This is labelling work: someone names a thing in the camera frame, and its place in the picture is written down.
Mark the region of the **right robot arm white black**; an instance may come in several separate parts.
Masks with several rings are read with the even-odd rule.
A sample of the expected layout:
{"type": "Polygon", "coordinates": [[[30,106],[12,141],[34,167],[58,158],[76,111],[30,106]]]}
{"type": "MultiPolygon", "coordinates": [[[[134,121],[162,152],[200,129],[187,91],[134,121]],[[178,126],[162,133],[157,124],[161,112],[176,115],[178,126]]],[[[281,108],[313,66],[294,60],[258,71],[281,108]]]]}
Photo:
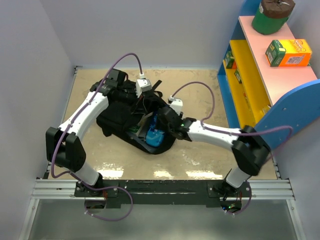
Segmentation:
{"type": "Polygon", "coordinates": [[[230,197],[241,190],[246,180],[260,173],[271,151],[251,126],[241,129],[204,124],[195,118],[182,118],[169,106],[158,111],[157,126],[176,139],[207,143],[231,151],[237,167],[231,169],[222,183],[215,187],[221,195],[230,197]]]}

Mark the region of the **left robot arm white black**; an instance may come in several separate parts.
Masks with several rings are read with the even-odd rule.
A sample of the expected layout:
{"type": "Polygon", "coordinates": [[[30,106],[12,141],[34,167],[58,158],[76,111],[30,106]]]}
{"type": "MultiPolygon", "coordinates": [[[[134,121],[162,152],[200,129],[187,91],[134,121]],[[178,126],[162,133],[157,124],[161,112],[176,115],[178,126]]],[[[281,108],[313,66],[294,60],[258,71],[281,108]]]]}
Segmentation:
{"type": "Polygon", "coordinates": [[[103,192],[103,177],[87,163],[82,139],[98,115],[110,107],[111,94],[119,89],[121,80],[126,77],[123,71],[109,69],[100,81],[91,86],[84,101],[65,122],[47,129],[46,157],[52,178],[69,174],[82,182],[92,196],[103,192]]]}

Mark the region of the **purple 52-storey treehouse book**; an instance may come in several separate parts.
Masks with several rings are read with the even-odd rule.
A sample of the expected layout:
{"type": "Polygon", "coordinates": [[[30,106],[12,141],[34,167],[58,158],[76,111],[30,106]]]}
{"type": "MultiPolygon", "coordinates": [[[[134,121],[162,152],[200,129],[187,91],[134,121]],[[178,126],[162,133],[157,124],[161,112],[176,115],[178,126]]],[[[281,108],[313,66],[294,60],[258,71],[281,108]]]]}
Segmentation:
{"type": "Polygon", "coordinates": [[[145,114],[142,116],[141,120],[138,122],[137,126],[138,126],[138,130],[137,130],[137,135],[141,132],[141,130],[143,129],[143,127],[146,125],[146,123],[148,122],[149,118],[153,116],[153,112],[150,112],[148,114],[145,114]]]}

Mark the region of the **green 104-storey treehouse book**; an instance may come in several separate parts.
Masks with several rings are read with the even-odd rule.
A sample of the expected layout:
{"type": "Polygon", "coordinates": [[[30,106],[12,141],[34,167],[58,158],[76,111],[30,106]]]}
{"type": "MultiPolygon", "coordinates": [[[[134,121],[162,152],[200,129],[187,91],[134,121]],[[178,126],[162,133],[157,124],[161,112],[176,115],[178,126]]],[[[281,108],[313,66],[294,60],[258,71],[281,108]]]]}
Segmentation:
{"type": "Polygon", "coordinates": [[[137,134],[139,132],[139,130],[140,130],[139,125],[134,125],[128,129],[129,132],[134,133],[134,134],[137,134]]]}

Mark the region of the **black student backpack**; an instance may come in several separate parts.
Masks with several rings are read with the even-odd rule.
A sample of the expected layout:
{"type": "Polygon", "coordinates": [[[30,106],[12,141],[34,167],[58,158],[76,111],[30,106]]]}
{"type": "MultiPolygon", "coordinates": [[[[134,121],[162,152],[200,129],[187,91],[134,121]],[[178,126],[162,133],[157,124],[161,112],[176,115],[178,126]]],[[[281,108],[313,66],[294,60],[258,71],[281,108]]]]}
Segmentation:
{"type": "Polygon", "coordinates": [[[161,81],[158,80],[151,90],[143,93],[135,102],[119,101],[119,88],[121,86],[136,85],[136,82],[122,79],[120,87],[110,95],[109,108],[104,110],[96,118],[97,125],[101,128],[105,137],[115,135],[130,145],[142,150],[145,153],[159,155],[168,151],[176,139],[171,134],[164,132],[164,139],[159,147],[152,147],[146,143],[146,134],[154,114],[157,115],[159,109],[168,106],[163,99],[163,93],[157,90],[161,81]],[[142,128],[139,134],[134,134],[128,129],[138,124],[143,115],[153,112],[152,117],[142,128]]]}

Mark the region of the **blue pencil case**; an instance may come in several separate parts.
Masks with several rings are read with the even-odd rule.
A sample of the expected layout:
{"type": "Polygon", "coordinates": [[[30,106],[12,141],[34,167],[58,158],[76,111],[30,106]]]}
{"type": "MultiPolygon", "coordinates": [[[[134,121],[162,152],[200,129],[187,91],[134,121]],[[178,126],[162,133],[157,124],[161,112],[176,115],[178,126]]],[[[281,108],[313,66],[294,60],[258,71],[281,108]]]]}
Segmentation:
{"type": "Polygon", "coordinates": [[[145,142],[151,147],[159,147],[164,140],[165,132],[156,128],[157,125],[157,114],[152,116],[149,129],[145,136],[145,142]]]}

